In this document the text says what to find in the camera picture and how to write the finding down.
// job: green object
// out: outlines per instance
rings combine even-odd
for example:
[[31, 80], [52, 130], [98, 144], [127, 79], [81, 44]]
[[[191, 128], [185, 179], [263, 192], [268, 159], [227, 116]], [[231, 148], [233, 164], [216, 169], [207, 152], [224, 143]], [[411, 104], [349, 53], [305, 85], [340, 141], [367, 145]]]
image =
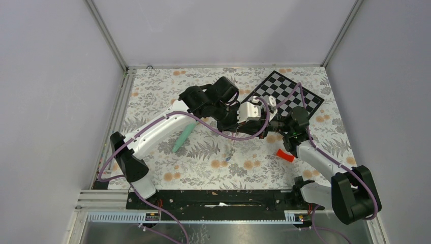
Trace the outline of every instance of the green object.
[[181, 133], [181, 135], [178, 137], [177, 141], [175, 142], [174, 148], [172, 149], [172, 152], [178, 151], [178, 149], [184, 144], [186, 139], [190, 136], [192, 131], [195, 129], [195, 127], [199, 124], [198, 121], [191, 123], [190, 125], [186, 126], [184, 131]]

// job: cable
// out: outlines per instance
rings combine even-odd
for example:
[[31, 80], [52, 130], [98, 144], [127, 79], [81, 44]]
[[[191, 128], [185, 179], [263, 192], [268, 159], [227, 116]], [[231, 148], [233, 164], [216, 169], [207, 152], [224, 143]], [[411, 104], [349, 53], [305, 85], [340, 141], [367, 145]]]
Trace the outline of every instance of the cable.
[[312, 210], [313, 210], [313, 207], [312, 207], [311, 203], [309, 203], [309, 210], [307, 211], [308, 216], [310, 216]]
[[163, 236], [164, 238], [166, 238], [166, 239], [168, 239], [168, 240], [170, 240], [170, 241], [172, 241], [172, 242], [174, 242], [174, 243], [176, 243], [176, 244], [181, 244], [179, 241], [176, 241], [176, 240], [174, 240], [172, 237], [169, 237], [168, 235], [166, 235], [166, 234], [163, 234], [162, 232], [160, 232], [160, 231], [156, 231], [156, 230], [153, 230], [153, 229], [151, 229], [151, 228], [147, 228], [147, 227], [143, 227], [143, 229], [144, 229], [144, 231], [146, 231], [146, 230], [149, 230], [149, 231], [151, 231], [151, 232], [153, 232], [153, 233], [156, 233], [157, 235], [161, 235], [161, 236]]
[[337, 231], [337, 230], [334, 230], [334, 229], [331, 229], [331, 228], [325, 228], [325, 227], [317, 227], [316, 225], [315, 225], [315, 223], [314, 223], [314, 214], [316, 213], [316, 210], [317, 210], [317, 208], [318, 207], [320, 207], [320, 205], [316, 205], [316, 207], [313, 209], [313, 214], [311, 215], [311, 223], [312, 223], [312, 227], [313, 227], [313, 229], [314, 229], [314, 231], [315, 231], [315, 233], [317, 234], [317, 236], [323, 241], [323, 243], [325, 243], [325, 244], [328, 244], [324, 239], [323, 239], [323, 237], [319, 234], [319, 232], [317, 231], [318, 229], [321, 229], [321, 230], [327, 230], [327, 231], [332, 231], [332, 232], [335, 232], [335, 233], [337, 233], [337, 234], [339, 234], [340, 236], [342, 236], [349, 244], [352, 244], [352, 242], [347, 238], [347, 236], [346, 235], [344, 235], [343, 233], [341, 233], [341, 232], [339, 232], [339, 231]]
[[227, 102], [226, 104], [228, 104], [228, 105], [232, 105], [232, 104], [234, 104], [235, 102], [237, 102], [237, 99], [238, 99], [238, 97], [239, 97], [239, 93], [238, 93], [238, 92], [235, 92], [234, 96], [235, 96], [235, 97], [234, 97], [231, 101]]
[[[265, 105], [265, 109], [266, 109], [266, 111], [269, 111], [269, 106], [268, 106], [268, 103], [263, 99], [263, 98], [257, 98], [257, 99], [259, 99], [264, 105]], [[212, 126], [210, 126], [209, 124], [207, 124], [207, 123], [205, 123], [203, 120], [201, 120], [200, 118], [198, 118], [198, 117], [196, 117], [196, 116], [194, 116], [194, 115], [192, 115], [192, 114], [189, 114], [189, 113], [187, 113], [187, 112], [182, 112], [182, 111], [175, 111], [175, 112], [171, 112], [171, 113], [168, 113], [168, 114], [166, 114], [166, 117], [169, 119], [171, 116], [174, 116], [174, 115], [178, 115], [178, 114], [180, 114], [180, 115], [185, 115], [185, 116], [188, 116], [188, 117], [191, 117], [191, 118], [193, 118], [194, 120], [197, 120], [197, 121], [199, 121], [199, 123], [201, 123], [201, 124], [203, 124], [205, 127], [207, 127], [208, 129], [210, 129], [210, 130], [212, 130], [213, 132], [215, 132], [215, 133], [217, 133], [218, 135], [221, 135], [221, 136], [223, 136], [223, 137], [225, 137], [225, 138], [227, 138], [227, 139], [230, 139], [230, 140], [236, 140], [236, 141], [247, 141], [247, 140], [250, 140], [250, 139], [253, 139], [253, 138], [255, 138], [255, 137], [257, 137], [257, 136], [259, 136], [265, 129], [266, 129], [266, 127], [268, 126], [268, 123], [269, 123], [269, 118], [270, 118], [270, 113], [266, 113], [266, 118], [265, 118], [265, 123], [263, 124], [263, 126], [262, 126], [262, 128], [256, 133], [256, 134], [254, 134], [254, 135], [252, 135], [252, 136], [248, 136], [248, 137], [233, 137], [233, 136], [228, 136], [228, 135], [225, 135], [225, 134], [223, 134], [223, 133], [221, 133], [220, 131], [218, 131], [217, 129], [215, 129], [215, 128], [213, 128]], [[100, 181], [100, 182], [107, 182], [107, 181], [110, 181], [110, 180], [112, 180], [112, 179], [117, 179], [117, 178], [121, 178], [121, 177], [124, 177], [124, 175], [122, 174], [122, 175], [116, 175], [116, 176], [113, 176], [113, 177], [111, 177], [111, 178], [106, 178], [106, 179], [102, 179], [102, 173], [103, 173], [103, 171], [105, 171], [105, 168], [106, 168], [106, 166], [108, 166], [108, 164], [112, 161], [112, 159], [114, 159], [114, 157], [121, 151], [121, 150], [123, 150], [126, 146], [128, 146], [130, 143], [132, 143], [133, 141], [135, 141], [139, 136], [141, 136], [145, 131], [147, 131], [148, 129], [150, 129], [151, 127], [153, 127], [154, 125], [156, 125], [157, 123], [159, 123], [160, 121], [162, 121], [162, 120], [164, 120], [164, 119], [166, 119], [165, 117], [160, 117], [160, 118], [158, 118], [158, 119], [156, 119], [156, 120], [154, 120], [153, 122], [151, 122], [148, 126], [146, 126], [144, 129], [142, 129], [140, 132], [138, 132], [135, 136], [134, 136], [134, 138], [131, 138], [130, 140], [128, 140], [126, 143], [124, 143], [121, 147], [119, 147], [117, 150], [115, 150], [115, 152], [108, 158], [108, 160], [106, 160], [106, 162], [102, 165], [102, 167], [100, 168], [100, 170], [99, 170], [99, 174], [97, 175], [97, 180], [98, 181]]]
[[[152, 208], [155, 208], [155, 209], [157, 209], [157, 210], [159, 210], [159, 211], [162, 211], [162, 212], [164, 212], [165, 214], [167, 214], [167, 215], [169, 215], [173, 220], [175, 220], [177, 223], [178, 223], [178, 225], [180, 226], [180, 228], [181, 228], [181, 230], [184, 232], [184, 235], [186, 235], [186, 240], [187, 240], [187, 244], [189, 244], [190, 243], [190, 240], [189, 240], [189, 235], [187, 234], [187, 231], [186, 231], [186, 229], [184, 228], [184, 226], [182, 225], [182, 223], [173, 215], [173, 214], [171, 214], [169, 211], [167, 211], [167, 210], [164, 210], [163, 208], [161, 208], [161, 207], [157, 207], [156, 205], [154, 205], [154, 204], [152, 204], [152, 203], [150, 203], [150, 202], [148, 202], [147, 200], [145, 200], [145, 198], [143, 198], [142, 196], [141, 196], [141, 194], [139, 194], [137, 191], [135, 191], [135, 194], [136, 194], [136, 196], [138, 196], [139, 197], [139, 199], [141, 200], [141, 201], [143, 201], [145, 204], [147, 204], [148, 206], [150, 206], [150, 207], [152, 207]], [[174, 239], [172, 239], [172, 238], [170, 238], [170, 237], [168, 237], [167, 235], [165, 235], [165, 234], [162, 234], [162, 233], [160, 233], [160, 232], [158, 232], [158, 231], [154, 231], [154, 233], [158, 233], [158, 234], [160, 234], [160, 235], [162, 235], [162, 236], [164, 236], [164, 237], [166, 237], [166, 238], [168, 238], [169, 240], [171, 240], [171, 241], [173, 241], [173, 242], [175, 242], [175, 243], [180, 243], [180, 242], [177, 242], [177, 241], [175, 241]]]
[[[301, 82], [298, 82], [296, 84], [296, 86], [293, 88], [292, 92], [290, 92], [290, 94], [280, 103], [277, 104], [276, 108], [279, 108], [281, 105], [283, 105], [285, 102], [287, 102], [289, 100], [289, 98], [291, 97], [291, 95], [294, 93], [294, 91], [299, 87], [299, 92], [301, 93], [301, 99], [302, 99], [302, 104], [304, 106], [304, 108], [306, 108], [306, 103], [304, 100], [304, 93], [302, 90], [302, 84]], [[341, 167], [342, 169], [346, 170], [347, 172], [349, 172], [365, 189], [365, 191], [368, 193], [368, 196], [371, 198], [371, 201], [373, 202], [374, 205], [374, 211], [373, 211], [373, 215], [371, 215], [370, 217], [364, 218], [364, 220], [373, 220], [376, 216], [377, 216], [377, 212], [378, 212], [378, 206], [377, 206], [377, 201], [376, 198], [374, 197], [373, 193], [371, 192], [371, 190], [369, 189], [369, 187], [365, 184], [365, 182], [363, 182], [361, 180], [361, 178], [359, 178], [358, 175], [356, 175], [351, 169], [349, 169], [348, 167], [346, 167], [345, 165], [343, 165], [342, 163], [338, 162], [336, 159], [332, 158], [330, 155], [328, 155], [326, 152], [324, 152], [323, 150], [321, 150], [320, 148], [318, 148], [316, 146], [316, 144], [313, 141], [313, 138], [311, 137], [310, 134], [310, 129], [307, 127], [307, 134], [310, 140], [310, 144], [311, 146], [317, 150], [318, 152], [320, 152], [320, 154], [322, 154], [323, 156], [325, 156], [327, 159], [329, 159], [331, 162], [335, 163], [337, 166]]]
[[377, 206], [377, 201], [376, 198], [374, 197], [373, 193], [371, 192], [371, 190], [369, 189], [369, 187], [365, 184], [365, 182], [363, 182], [363, 180], [361, 180], [361, 178], [359, 178], [358, 175], [356, 175], [351, 169], [349, 169], [348, 167], [346, 167], [345, 165], [341, 164], [340, 162], [338, 162], [337, 160], [335, 160], [334, 158], [332, 158], [330, 155], [328, 155], [325, 151], [323, 151], [322, 149], [318, 148], [316, 146], [316, 144], [313, 142], [313, 138], [311, 137], [310, 134], [310, 130], [309, 128], [307, 128], [307, 133], [309, 136], [309, 140], [310, 140], [310, 144], [311, 146], [317, 150], [318, 152], [320, 152], [323, 156], [325, 156], [327, 159], [329, 159], [331, 162], [335, 163], [337, 166], [341, 167], [342, 169], [346, 170], [347, 172], [349, 172], [353, 177], [355, 177], [355, 179], [364, 187], [364, 189], [366, 190], [366, 192], [368, 193], [369, 197], [371, 198], [371, 200], [373, 201], [373, 205], [374, 205], [374, 212], [373, 215], [371, 215], [370, 217], [364, 218], [364, 220], [372, 220], [377, 216], [377, 212], [378, 212], [378, 206]]

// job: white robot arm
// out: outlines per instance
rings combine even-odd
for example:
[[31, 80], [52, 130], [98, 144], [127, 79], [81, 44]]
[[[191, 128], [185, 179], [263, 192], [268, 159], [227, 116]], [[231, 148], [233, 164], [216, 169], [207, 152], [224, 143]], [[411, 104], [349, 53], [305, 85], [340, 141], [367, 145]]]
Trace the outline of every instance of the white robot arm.
[[[119, 132], [112, 134], [113, 150], [120, 148], [126, 141], [134, 139], [115, 158], [135, 191], [144, 198], [148, 198], [156, 192], [149, 177], [148, 167], [142, 159], [167, 136], [194, 122], [193, 118], [184, 114], [192, 113], [198, 118], [211, 116], [218, 121], [219, 131], [254, 135], [265, 126], [266, 114], [270, 113], [270, 122], [267, 123], [259, 138], [264, 138], [269, 131], [281, 133], [286, 150], [309, 163], [332, 184], [331, 187], [327, 187], [312, 180], [299, 180], [293, 188], [294, 191], [297, 191], [297, 200], [315, 203], [329, 209], [333, 208], [338, 218], [346, 224], [370, 215], [373, 205], [370, 204], [366, 193], [364, 194], [360, 187], [351, 187], [351, 184], [355, 184], [355, 182], [348, 172], [339, 168], [313, 148], [306, 133], [309, 119], [308, 112], [304, 108], [296, 107], [287, 116], [280, 116], [274, 109], [275, 99], [273, 97], [265, 98], [269, 104], [269, 111], [266, 111], [257, 106], [254, 99], [242, 104], [237, 101], [229, 102], [231, 97], [237, 93], [238, 88], [226, 77], [220, 78], [213, 85], [192, 86], [180, 94], [178, 101], [175, 101], [171, 107], [137, 129], [136, 132], [124, 136]], [[136, 133], [142, 130], [144, 132], [136, 137]], [[360, 167], [357, 167], [357, 171], [359, 171], [357, 173], [361, 174], [362, 180], [367, 181], [369, 187], [371, 185], [373, 194], [378, 200], [369, 170]]]

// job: table surface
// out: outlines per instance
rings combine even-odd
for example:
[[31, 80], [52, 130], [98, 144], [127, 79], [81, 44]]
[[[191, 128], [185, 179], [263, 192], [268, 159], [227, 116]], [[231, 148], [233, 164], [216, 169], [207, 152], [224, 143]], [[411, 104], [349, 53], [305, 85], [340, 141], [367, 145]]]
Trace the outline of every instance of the table surface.
[[[278, 71], [325, 99], [310, 119], [310, 131], [318, 146], [347, 166], [356, 165], [325, 69], [301, 68], [201, 68], [138, 70], [127, 107], [122, 133], [144, 125], [164, 111], [187, 87], [214, 83], [228, 77], [240, 89], [242, 101], [272, 71]], [[205, 119], [216, 127], [216, 121]], [[308, 163], [292, 163], [276, 156], [283, 147], [282, 137], [269, 133], [265, 139], [236, 141], [235, 153], [226, 161], [231, 140], [203, 125], [196, 126], [184, 145], [172, 153], [181, 131], [153, 148], [144, 161], [157, 189], [291, 189], [293, 179], [303, 176], [322, 185], [329, 182]], [[112, 175], [122, 174], [115, 163]], [[108, 189], [128, 189], [124, 178], [110, 181]]]

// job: checkered board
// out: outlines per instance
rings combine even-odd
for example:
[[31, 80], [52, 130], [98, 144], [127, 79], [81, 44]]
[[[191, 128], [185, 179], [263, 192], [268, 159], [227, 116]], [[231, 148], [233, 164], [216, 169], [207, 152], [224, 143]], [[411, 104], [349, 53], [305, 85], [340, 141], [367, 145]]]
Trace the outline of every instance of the checkered board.
[[[264, 97], [266, 95], [275, 97], [277, 104], [284, 100], [287, 95], [293, 90], [296, 86], [296, 82], [290, 80], [286, 76], [283, 76], [277, 71], [273, 71], [265, 80], [260, 83], [256, 89], [254, 89], [244, 100], [251, 100], [252, 96]], [[322, 105], [324, 99], [314, 94], [310, 90], [306, 88], [302, 88], [304, 93], [304, 100], [307, 104], [307, 111], [310, 115], [310, 118], [317, 111], [317, 109]], [[293, 95], [289, 98], [289, 100], [280, 106], [278, 112], [282, 116], [286, 116], [292, 108], [296, 106], [303, 106], [301, 100], [301, 93], [299, 89], [297, 89]]]

